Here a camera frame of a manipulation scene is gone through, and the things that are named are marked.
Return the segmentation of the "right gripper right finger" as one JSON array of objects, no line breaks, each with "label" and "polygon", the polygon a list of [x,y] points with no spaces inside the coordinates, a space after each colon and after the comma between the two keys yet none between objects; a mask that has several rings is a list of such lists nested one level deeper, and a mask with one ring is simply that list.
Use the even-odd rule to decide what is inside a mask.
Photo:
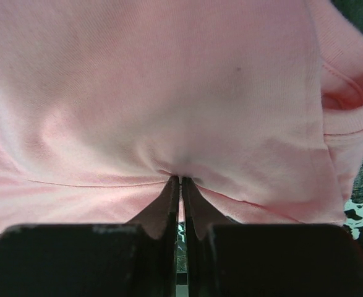
[{"label": "right gripper right finger", "polygon": [[182,180],[190,296],[363,296],[363,253],[329,224],[242,224]]}]

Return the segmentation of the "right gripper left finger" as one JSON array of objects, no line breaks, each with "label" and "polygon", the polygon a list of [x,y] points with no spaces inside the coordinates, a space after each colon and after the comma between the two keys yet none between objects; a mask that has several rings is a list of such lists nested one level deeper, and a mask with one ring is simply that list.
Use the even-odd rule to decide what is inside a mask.
[{"label": "right gripper left finger", "polygon": [[0,235],[0,296],[174,296],[179,180],[118,224],[14,225]]}]

